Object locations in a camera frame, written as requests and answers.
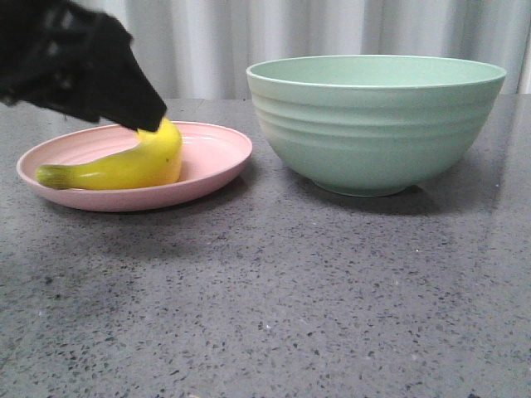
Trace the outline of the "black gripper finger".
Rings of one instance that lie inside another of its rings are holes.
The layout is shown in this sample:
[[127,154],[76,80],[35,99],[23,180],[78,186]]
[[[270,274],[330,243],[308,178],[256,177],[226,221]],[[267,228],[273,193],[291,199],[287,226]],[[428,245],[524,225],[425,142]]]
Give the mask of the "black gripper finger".
[[102,12],[63,12],[61,28],[73,56],[61,71],[61,111],[156,131],[167,107],[139,67],[122,24]]

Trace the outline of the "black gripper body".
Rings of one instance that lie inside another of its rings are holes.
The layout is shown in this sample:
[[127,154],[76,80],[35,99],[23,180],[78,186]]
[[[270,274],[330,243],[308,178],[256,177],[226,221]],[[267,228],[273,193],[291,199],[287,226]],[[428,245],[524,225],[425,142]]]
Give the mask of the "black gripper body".
[[108,16],[72,1],[1,2],[1,102],[97,122],[96,39]]

